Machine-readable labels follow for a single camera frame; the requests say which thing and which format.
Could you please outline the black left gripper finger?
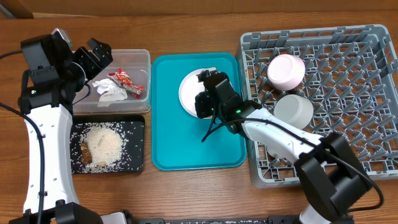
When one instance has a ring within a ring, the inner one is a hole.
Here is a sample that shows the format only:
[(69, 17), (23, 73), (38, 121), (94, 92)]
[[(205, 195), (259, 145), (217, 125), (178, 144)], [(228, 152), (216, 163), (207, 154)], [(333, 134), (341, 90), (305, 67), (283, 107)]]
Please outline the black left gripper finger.
[(73, 61), (84, 70), (86, 79), (92, 80), (108, 66), (108, 53), (99, 47), (92, 51), (81, 47), (75, 51)]
[(112, 49), (108, 44), (100, 42), (94, 38), (91, 38), (87, 45), (92, 49), (92, 53), (98, 58), (99, 62), (112, 62)]

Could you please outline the red snack wrapper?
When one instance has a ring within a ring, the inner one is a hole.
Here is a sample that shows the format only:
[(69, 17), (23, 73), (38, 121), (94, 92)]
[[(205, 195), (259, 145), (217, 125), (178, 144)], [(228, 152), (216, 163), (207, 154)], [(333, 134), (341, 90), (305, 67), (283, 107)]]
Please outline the red snack wrapper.
[(144, 91), (144, 86), (136, 85), (122, 68), (117, 69), (113, 73), (109, 73), (108, 77), (125, 90), (131, 92), (136, 99), (139, 99), (141, 93)]

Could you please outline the pink round plate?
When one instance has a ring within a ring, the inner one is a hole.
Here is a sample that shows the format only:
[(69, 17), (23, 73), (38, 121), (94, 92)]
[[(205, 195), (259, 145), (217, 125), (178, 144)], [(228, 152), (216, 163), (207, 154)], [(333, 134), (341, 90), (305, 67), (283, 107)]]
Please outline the pink round plate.
[(195, 108), (195, 97), (200, 93), (205, 91), (203, 82), (198, 81), (197, 75), (202, 71), (209, 70), (210, 72), (215, 71), (215, 67), (210, 68), (200, 68), (190, 72), (181, 82), (178, 97), (180, 104), (183, 109), (190, 115), (197, 118), (197, 112)]

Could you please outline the white tissue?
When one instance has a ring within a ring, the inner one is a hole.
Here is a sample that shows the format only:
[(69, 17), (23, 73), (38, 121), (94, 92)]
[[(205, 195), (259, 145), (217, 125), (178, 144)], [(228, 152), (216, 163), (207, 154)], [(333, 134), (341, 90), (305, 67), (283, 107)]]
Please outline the white tissue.
[(125, 89), (118, 87), (115, 82), (105, 78), (93, 82), (98, 94), (100, 94), (99, 101), (122, 101), (127, 99), (127, 92)]

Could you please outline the grey-white bowl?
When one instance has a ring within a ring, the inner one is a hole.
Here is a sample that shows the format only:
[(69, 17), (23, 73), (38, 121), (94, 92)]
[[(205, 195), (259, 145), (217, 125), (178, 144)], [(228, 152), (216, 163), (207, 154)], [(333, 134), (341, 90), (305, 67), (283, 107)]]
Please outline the grey-white bowl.
[(276, 103), (274, 116), (298, 129), (304, 129), (313, 118), (313, 105), (302, 96), (286, 95)]

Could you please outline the cream plastic cup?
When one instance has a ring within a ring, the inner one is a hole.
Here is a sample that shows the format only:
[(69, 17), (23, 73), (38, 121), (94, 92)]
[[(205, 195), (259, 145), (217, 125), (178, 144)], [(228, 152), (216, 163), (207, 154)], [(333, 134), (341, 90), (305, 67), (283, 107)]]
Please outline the cream plastic cup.
[(292, 153), (289, 148), (266, 146), (267, 153), (277, 159), (288, 159)]

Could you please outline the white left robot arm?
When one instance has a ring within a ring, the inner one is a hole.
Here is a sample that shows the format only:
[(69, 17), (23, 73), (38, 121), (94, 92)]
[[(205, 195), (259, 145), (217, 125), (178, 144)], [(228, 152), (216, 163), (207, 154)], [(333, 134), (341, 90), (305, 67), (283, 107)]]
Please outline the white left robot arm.
[(71, 51), (64, 30), (21, 42), (28, 64), (19, 110), (29, 137), (29, 186), (23, 215), (13, 223), (102, 223), (79, 204), (72, 180), (70, 131), (76, 94), (112, 61), (111, 47), (91, 38)]

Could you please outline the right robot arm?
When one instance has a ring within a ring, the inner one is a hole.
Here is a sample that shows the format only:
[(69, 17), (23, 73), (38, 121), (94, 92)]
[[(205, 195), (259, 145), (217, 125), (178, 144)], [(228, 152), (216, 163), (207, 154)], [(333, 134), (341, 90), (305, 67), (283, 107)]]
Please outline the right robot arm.
[(338, 221), (374, 188), (342, 135), (333, 132), (323, 137), (277, 119), (259, 103), (242, 99), (224, 72), (204, 70), (197, 79), (205, 88), (195, 97), (199, 118), (218, 118), (219, 128), (261, 143), (273, 157), (294, 165), (308, 200), (296, 223)]

